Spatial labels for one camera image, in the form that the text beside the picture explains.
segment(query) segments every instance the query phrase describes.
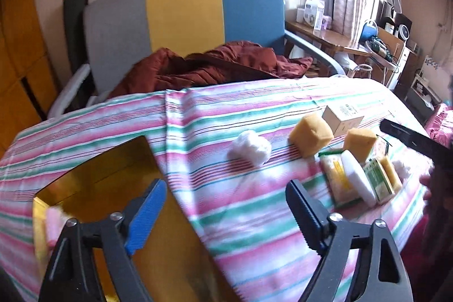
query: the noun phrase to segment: striped tablecloth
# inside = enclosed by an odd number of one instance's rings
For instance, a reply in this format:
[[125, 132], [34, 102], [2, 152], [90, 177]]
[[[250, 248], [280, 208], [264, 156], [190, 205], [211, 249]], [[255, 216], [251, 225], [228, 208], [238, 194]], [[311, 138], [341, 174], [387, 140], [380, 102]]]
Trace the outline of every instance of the striped tablecloth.
[[[327, 104], [355, 104], [362, 127], [378, 131], [387, 117], [424, 132], [407, 108], [372, 80], [330, 78], [267, 80], [208, 88], [128, 95], [65, 114], [21, 132], [0, 161], [0, 263], [26, 301], [40, 288], [33, 255], [32, 199], [49, 182], [78, 164], [144, 134], [169, 186], [230, 283], [247, 301], [297, 301], [319, 257], [307, 248], [285, 202], [291, 179], [333, 207], [319, 164], [303, 160], [289, 132], [303, 114]], [[253, 129], [272, 144], [271, 159], [253, 168], [232, 159], [230, 143]], [[430, 161], [386, 137], [391, 156], [415, 168], [388, 204], [363, 203], [343, 211], [371, 223], [383, 218], [399, 248], [422, 215], [418, 176]], [[340, 147], [336, 138], [331, 147]], [[337, 296], [344, 297], [354, 256]]]

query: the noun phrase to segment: yellow sponge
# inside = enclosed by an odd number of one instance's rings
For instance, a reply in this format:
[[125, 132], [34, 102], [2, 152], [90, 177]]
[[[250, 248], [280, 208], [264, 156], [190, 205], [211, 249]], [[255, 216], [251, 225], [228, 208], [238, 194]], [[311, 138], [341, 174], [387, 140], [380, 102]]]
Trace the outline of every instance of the yellow sponge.
[[316, 154], [334, 137], [332, 129], [316, 113], [305, 115], [289, 134], [289, 142], [297, 146], [303, 158]]
[[393, 187], [393, 191], [395, 191], [395, 193], [398, 193], [401, 188], [403, 188], [403, 184], [401, 183], [401, 180], [399, 179], [395, 167], [391, 163], [389, 157], [386, 155], [382, 158], [379, 158], [379, 163], [381, 163], [382, 167], [384, 168], [384, 171], [386, 172], [386, 175]]
[[359, 163], [363, 163], [376, 140], [377, 136], [369, 128], [352, 128], [347, 131], [343, 149], [349, 150]]

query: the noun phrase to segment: gray armrest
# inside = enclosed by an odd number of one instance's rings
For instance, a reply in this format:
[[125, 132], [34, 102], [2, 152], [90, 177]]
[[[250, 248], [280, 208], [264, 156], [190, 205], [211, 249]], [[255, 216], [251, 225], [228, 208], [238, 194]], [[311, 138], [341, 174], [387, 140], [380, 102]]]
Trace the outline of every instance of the gray armrest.
[[88, 77], [91, 72], [89, 64], [81, 65], [80, 68], [74, 73], [68, 81], [60, 95], [57, 97], [52, 107], [49, 110], [47, 119], [59, 117], [63, 115], [65, 109], [71, 104], [72, 100], [77, 95], [83, 81]]
[[318, 59], [323, 64], [332, 68], [337, 74], [345, 74], [343, 68], [338, 64], [336, 60], [328, 56], [326, 53], [322, 52], [313, 44], [310, 44], [308, 41], [302, 39], [301, 37], [293, 34], [288, 30], [285, 30], [285, 39], [298, 46], [299, 48], [305, 50], [306, 52], [309, 52], [312, 57]]

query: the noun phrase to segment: open box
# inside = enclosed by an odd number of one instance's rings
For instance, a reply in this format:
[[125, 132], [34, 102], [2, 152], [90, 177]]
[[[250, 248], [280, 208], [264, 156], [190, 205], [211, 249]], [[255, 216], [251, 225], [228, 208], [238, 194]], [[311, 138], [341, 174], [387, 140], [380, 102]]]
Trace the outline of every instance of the open box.
[[[123, 210], [156, 178], [163, 178], [162, 173], [146, 138], [140, 136], [77, 166], [38, 192], [33, 200], [33, 236], [41, 276], [49, 257], [45, 236], [49, 206], [60, 206], [82, 223], [99, 221]], [[93, 254], [104, 294], [115, 301], [102, 250], [94, 249]], [[169, 189], [145, 246], [132, 260], [156, 302], [240, 300]]]

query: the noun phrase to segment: metal bolt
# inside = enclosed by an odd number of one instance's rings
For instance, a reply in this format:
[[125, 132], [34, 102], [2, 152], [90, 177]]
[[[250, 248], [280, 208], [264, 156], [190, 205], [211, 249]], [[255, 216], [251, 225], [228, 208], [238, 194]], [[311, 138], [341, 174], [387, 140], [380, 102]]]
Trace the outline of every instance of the metal bolt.
[[66, 221], [66, 226], [67, 227], [73, 227], [74, 225], [77, 224], [77, 219], [76, 218], [69, 218], [67, 221]]
[[374, 224], [376, 224], [379, 228], [385, 228], [387, 226], [386, 222], [384, 222], [382, 219], [376, 219], [374, 221]]
[[123, 219], [123, 214], [121, 214], [119, 211], [115, 211], [114, 213], [110, 214], [110, 219], [113, 221], [119, 221]]
[[343, 215], [339, 213], [332, 213], [329, 215], [329, 219], [332, 221], [341, 221], [343, 220]]

